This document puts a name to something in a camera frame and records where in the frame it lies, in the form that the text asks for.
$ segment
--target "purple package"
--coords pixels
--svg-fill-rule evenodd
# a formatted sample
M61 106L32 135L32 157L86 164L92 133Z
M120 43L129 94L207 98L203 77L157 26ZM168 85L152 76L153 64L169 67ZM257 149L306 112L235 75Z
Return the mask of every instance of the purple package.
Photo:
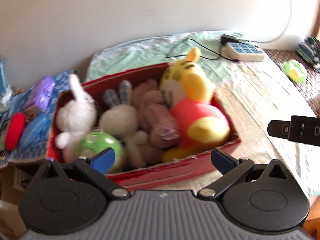
M36 114L47 110L55 82L52 77L44 76L39 79L30 92L24 110L31 110Z

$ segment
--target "yellow plush foot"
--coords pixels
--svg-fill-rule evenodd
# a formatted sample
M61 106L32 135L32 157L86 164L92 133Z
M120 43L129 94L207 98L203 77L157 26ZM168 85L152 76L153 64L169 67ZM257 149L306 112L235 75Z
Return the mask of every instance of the yellow plush foot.
M162 162L170 162L173 159L183 159L189 156L189 149L182 149L180 147L175 147L167 150L162 156Z
M190 125L188 136L201 143L223 141L230 132L230 127L214 116L203 117Z

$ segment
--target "gray gripper base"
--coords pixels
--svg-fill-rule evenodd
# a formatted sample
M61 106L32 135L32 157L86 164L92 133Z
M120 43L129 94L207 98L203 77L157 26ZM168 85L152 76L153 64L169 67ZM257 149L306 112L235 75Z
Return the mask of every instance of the gray gripper base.
M102 217L76 233L47 236L28 231L23 240L307 240L302 230L259 235L232 224L215 202L191 191L140 191L113 201Z

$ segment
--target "carpet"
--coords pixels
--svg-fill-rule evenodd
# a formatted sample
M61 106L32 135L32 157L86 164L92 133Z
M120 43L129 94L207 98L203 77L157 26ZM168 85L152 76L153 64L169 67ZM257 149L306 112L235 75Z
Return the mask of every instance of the carpet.
M308 66L308 64L301 59L295 51L276 49L265 49L264 51L276 64L290 59L295 59L304 65L308 72L307 80L304 83L296 83L293 81L292 83L308 102L316 116L320 117L320 73Z

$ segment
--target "bed sheet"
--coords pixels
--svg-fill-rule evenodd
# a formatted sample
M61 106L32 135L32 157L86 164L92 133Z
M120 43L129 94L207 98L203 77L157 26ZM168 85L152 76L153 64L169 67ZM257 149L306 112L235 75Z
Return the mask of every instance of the bed sheet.
M88 68L86 80L127 69L170 61L166 54L177 42L192 38L214 51L219 51L220 36L239 33L206 31L155 37L121 44L96 53ZM184 41L170 56L186 54L196 46ZM205 57L216 56L202 49ZM309 105L291 81L266 56L264 62L233 63L223 58L201 58L199 65L216 85L215 93L231 116L242 144L234 156L246 156L256 163L268 163L277 158L284 161L307 197L320 191L320 147L289 142L267 134L270 120L290 120L291 115L314 117ZM192 189L195 192L210 184L221 174L213 171L202 176L157 187L157 189Z

